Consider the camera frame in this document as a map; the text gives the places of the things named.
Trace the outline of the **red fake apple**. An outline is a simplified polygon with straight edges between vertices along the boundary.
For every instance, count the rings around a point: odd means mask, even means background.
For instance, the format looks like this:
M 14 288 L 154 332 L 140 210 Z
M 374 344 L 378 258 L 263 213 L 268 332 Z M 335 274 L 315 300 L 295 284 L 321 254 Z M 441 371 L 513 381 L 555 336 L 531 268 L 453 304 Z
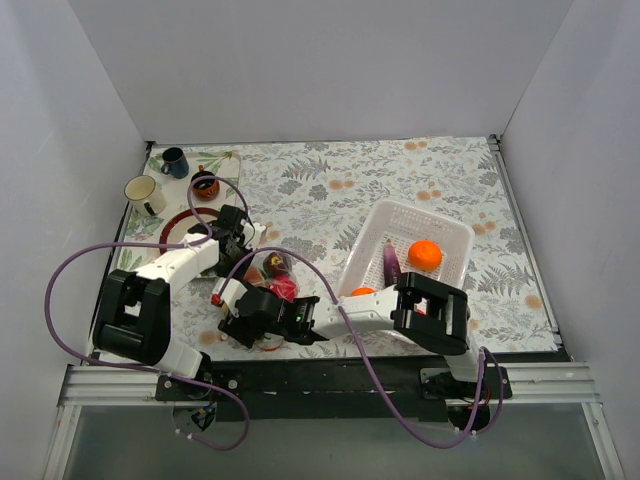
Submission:
M 288 276 L 279 276 L 270 281 L 269 289 L 279 298 L 293 302 L 298 295 L 297 283 Z

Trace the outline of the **clear zip top bag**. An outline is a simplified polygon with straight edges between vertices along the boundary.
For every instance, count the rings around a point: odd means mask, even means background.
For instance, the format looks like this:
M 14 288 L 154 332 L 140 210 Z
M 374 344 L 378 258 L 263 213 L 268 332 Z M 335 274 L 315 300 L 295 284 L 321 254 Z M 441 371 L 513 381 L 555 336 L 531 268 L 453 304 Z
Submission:
M 268 255 L 269 253 L 271 253 L 271 252 L 263 251 L 263 252 L 258 252 L 258 253 L 256 253 L 256 254 L 250 254 L 250 255 L 247 255 L 247 257 L 242 258 L 242 259 L 241 259 L 241 260 L 240 260 L 240 261 L 239 261 L 239 262 L 238 262 L 238 263 L 233 267 L 233 269 L 231 270 L 231 272 L 229 273 L 229 275 L 228 275 L 228 277 L 227 277 L 227 278 L 228 278 L 228 279 L 236 279 L 236 280 L 238 280 L 238 281 L 241 281 L 241 282 L 246 286 L 247 291 L 248 291 L 248 290 L 250 290 L 251 288 L 256 288 L 256 289 L 265 289 L 265 290 L 267 290 L 267 291 L 271 291 L 271 290 L 269 289 L 269 284 L 270 284 L 270 281 L 271 281 L 272 279 L 274 279 L 274 278 L 268 278 L 268 277 L 266 276 L 266 274 L 265 274 L 264 270 L 263 270 L 263 267 L 262 267 L 263 260 L 264 260 L 264 259 L 267 257 L 267 255 Z M 244 282 L 244 281 L 243 281 L 244 274 L 245 274 L 245 272 L 246 272 L 246 270 L 248 269 L 248 267 L 249 267 L 249 266 L 255 266 L 255 267 L 258 267 L 259 269 L 261 269 L 261 270 L 262 270 L 262 272 L 264 273 L 264 275 L 265 275 L 265 277 L 266 277 L 266 285 L 265 285 L 264 287 L 254 287 L 254 286 L 250 285 L 249 283 L 247 283 L 247 282 Z M 292 266 L 291 274 L 290 274 L 290 275 L 288 275 L 288 277 L 290 277 L 292 280 L 294 280 L 294 281 L 297 283 L 296 277 L 295 277 L 295 275 L 294 275 L 294 273 L 293 273 L 293 266 Z M 223 307 L 223 308 L 220 308 L 220 309 L 221 309 L 221 311 L 223 311 L 223 312 L 224 312 L 224 318 L 225 318 L 226 314 L 228 313 L 227 308 L 226 308 L 226 307 Z M 262 349 L 262 350 L 266 350 L 266 351 L 268 351 L 268 350 L 270 349 L 270 347 L 269 347 L 269 345 L 268 345 L 268 343 L 269 343 L 270 341 L 274 341 L 274 342 L 276 342 L 276 343 L 280 344 L 280 343 L 285 342 L 286 340 L 284 340 L 282 337 L 277 336 L 277 335 L 274 335 L 274 334 L 265 334 L 265 335 L 264 335 L 264 337 L 263 337 L 261 340 L 258 340 L 258 341 L 256 341 L 256 342 L 254 343 L 254 345 L 253 345 L 253 347 L 252 347 L 252 348 L 257 347 L 257 348 L 259 348 L 259 349 Z

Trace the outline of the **dark purple fake fruit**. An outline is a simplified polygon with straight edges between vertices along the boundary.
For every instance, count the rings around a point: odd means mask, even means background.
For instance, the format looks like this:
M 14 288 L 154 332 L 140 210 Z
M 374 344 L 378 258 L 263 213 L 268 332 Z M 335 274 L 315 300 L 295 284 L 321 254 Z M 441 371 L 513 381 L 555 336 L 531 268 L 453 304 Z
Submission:
M 263 260 L 263 270 L 268 278 L 277 278 L 291 274 L 292 266 L 289 256 L 285 253 L 271 252 Z

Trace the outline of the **purple fake eggplant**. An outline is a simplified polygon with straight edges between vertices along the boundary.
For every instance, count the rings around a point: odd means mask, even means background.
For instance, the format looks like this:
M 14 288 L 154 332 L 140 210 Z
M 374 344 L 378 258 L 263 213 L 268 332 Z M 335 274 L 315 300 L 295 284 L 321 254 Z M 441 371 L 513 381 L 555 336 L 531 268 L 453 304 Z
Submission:
M 392 242 L 387 239 L 383 247 L 383 278 L 386 287 L 398 283 L 402 274 L 400 263 Z

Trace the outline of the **orange fake mandarin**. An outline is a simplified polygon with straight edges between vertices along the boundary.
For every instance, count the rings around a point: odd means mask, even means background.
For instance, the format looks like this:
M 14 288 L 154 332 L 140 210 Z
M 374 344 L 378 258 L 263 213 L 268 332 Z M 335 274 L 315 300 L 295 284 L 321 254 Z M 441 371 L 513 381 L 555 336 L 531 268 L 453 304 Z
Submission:
M 443 253 L 435 242 L 420 240 L 409 247 L 407 260 L 413 267 L 430 272 L 440 267 Z

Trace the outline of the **fake watermelon slice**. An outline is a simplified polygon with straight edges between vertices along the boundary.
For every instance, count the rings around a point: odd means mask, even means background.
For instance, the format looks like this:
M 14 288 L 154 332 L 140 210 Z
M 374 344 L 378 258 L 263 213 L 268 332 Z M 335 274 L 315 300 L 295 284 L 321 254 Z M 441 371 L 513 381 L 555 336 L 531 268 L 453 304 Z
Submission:
M 243 281 L 254 287 L 264 287 L 266 285 L 266 277 L 261 269 L 255 266 L 249 266 L 246 270 Z

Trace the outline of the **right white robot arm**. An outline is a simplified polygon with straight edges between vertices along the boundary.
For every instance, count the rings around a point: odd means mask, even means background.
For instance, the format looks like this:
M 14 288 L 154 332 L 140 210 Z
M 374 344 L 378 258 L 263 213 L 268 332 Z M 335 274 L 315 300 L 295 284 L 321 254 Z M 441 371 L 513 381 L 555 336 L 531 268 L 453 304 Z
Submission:
M 291 301 L 265 288 L 221 279 L 212 304 L 224 318 L 219 329 L 250 348 L 266 334 L 311 345 L 351 332 L 395 331 L 445 358 L 454 389 L 475 397 L 489 384 L 468 328 L 468 296 L 418 273 L 404 273 L 383 290 L 338 300 L 318 296 Z

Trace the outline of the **red rimmed plate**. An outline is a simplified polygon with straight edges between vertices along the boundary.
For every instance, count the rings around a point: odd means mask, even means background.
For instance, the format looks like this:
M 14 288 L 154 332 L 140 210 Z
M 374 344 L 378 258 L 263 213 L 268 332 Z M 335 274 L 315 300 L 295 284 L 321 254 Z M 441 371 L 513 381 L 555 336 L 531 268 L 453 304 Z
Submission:
M 219 216 L 219 211 L 215 209 L 197 207 L 196 210 L 198 215 L 207 223 L 216 220 Z M 200 224 L 201 222 L 193 215 L 190 209 L 184 210 L 172 217 L 164 226 L 159 242 L 162 244 L 180 243 L 189 229 Z

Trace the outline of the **brown orange small cup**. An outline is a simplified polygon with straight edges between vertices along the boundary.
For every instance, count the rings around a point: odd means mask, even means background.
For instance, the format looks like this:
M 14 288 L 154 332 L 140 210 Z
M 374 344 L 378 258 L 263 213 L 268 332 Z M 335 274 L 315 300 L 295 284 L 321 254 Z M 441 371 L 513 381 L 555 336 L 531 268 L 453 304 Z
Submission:
M 198 167 L 198 171 L 191 178 L 191 190 L 195 197 L 202 201 L 216 199 L 220 192 L 220 183 L 215 175 L 204 168 Z

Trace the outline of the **leaf patterned serving tray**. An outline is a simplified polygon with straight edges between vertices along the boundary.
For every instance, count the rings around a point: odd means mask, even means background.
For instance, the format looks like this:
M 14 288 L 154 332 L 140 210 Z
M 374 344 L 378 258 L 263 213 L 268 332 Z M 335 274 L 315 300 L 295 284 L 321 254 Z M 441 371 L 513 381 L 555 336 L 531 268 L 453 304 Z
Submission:
M 160 172 L 162 165 L 161 155 L 168 148 L 156 146 L 151 149 L 143 174 L 156 180 L 161 187 L 167 205 L 162 213 L 153 217 L 142 216 L 133 209 L 124 229 L 123 240 L 125 242 L 160 243 L 161 231 L 168 221 L 175 215 L 189 209 L 187 190 L 191 177 L 198 171 L 200 165 L 203 165 L 206 170 L 211 171 L 214 175 L 227 178 L 235 185 L 238 184 L 241 156 L 237 149 L 216 146 L 181 146 L 179 148 L 184 151 L 189 163 L 189 175 L 183 179 L 175 179 Z M 226 184 L 220 185 L 220 192 L 216 199 L 202 201 L 193 195 L 193 201 L 196 207 L 206 207 L 218 211 L 224 204 L 242 207 L 242 203 L 236 193 L 230 190 Z M 133 270 L 151 262 L 160 255 L 161 251 L 157 248 L 124 248 L 119 254 L 116 268 Z

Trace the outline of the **floral patterned tablecloth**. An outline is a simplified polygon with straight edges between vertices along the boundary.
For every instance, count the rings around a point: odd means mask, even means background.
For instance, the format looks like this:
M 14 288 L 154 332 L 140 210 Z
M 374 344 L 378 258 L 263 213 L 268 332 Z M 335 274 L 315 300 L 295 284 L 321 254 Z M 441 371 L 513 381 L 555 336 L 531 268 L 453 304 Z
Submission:
M 494 354 L 559 351 L 557 327 L 485 138 L 213 146 L 237 149 L 241 156 L 239 189 L 252 220 L 267 226 L 261 245 L 301 254 L 335 291 L 373 204 L 400 199 L 456 218 L 475 232 L 462 289 L 478 345 Z M 210 304 L 214 282 L 187 285 L 174 296 L 171 314 L 175 337 L 212 359 L 359 356 L 350 335 L 311 346 L 270 341 L 268 351 L 244 348 L 217 329 L 220 311 Z

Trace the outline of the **cream enamel mug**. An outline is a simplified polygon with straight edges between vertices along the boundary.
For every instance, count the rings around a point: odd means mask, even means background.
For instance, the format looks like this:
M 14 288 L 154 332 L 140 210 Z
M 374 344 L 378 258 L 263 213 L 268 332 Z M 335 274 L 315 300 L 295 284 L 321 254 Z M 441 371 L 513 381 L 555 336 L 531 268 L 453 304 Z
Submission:
M 148 175 L 132 178 L 126 184 L 124 194 L 134 210 L 142 216 L 158 216 L 167 205 L 161 187 Z

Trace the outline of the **dark blue mug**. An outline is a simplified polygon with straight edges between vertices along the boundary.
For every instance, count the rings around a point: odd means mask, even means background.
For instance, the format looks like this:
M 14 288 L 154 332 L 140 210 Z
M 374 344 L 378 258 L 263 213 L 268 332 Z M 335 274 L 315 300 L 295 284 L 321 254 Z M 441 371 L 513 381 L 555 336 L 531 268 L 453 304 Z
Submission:
M 160 172 L 175 179 L 183 179 L 189 174 L 189 163 L 184 151 L 179 147 L 166 149 L 161 155 Z

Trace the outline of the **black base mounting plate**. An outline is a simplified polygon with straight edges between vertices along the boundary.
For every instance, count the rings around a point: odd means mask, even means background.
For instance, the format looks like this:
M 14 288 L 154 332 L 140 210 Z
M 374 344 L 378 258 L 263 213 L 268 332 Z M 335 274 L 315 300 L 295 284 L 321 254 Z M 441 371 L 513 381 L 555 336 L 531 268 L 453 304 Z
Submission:
M 408 418 L 445 422 L 456 403 L 467 406 L 474 394 L 497 400 L 511 394 L 506 369 L 488 364 L 483 382 L 453 379 L 443 358 L 432 355 L 375 357 L 374 373 L 396 408 Z M 254 420 L 388 418 L 391 413 L 363 362 L 353 358 L 214 362 L 207 382 L 217 392 L 160 377 L 158 400 L 189 400 L 187 406 L 215 401 L 221 422 L 240 421 L 242 400 Z

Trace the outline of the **white perforated plastic basket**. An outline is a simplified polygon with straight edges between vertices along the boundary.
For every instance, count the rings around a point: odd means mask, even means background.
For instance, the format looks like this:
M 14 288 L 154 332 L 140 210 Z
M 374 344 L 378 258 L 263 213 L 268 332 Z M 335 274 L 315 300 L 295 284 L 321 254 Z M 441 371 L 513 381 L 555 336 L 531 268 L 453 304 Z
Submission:
M 474 243 L 472 229 L 450 217 L 408 203 L 379 200 L 366 218 L 340 277 L 336 292 L 342 298 L 359 287 L 387 288 L 383 278 L 383 247 L 389 239 L 402 274 L 418 273 L 462 290 Z M 435 242 L 443 253 L 440 267 L 422 271 L 407 260 L 409 247 L 420 240 Z

